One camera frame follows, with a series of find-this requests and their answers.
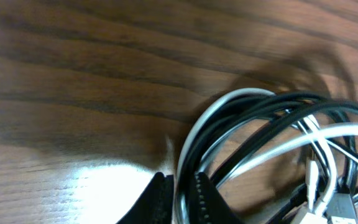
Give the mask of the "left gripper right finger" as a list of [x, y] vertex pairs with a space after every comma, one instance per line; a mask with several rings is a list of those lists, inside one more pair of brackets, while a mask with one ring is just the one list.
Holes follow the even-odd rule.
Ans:
[[188, 216], [191, 224], [241, 224], [204, 172], [191, 180]]

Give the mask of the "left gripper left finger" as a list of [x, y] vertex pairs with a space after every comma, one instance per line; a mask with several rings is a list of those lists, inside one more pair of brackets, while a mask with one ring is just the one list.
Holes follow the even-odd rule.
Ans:
[[171, 224], [174, 176], [156, 173], [117, 224]]

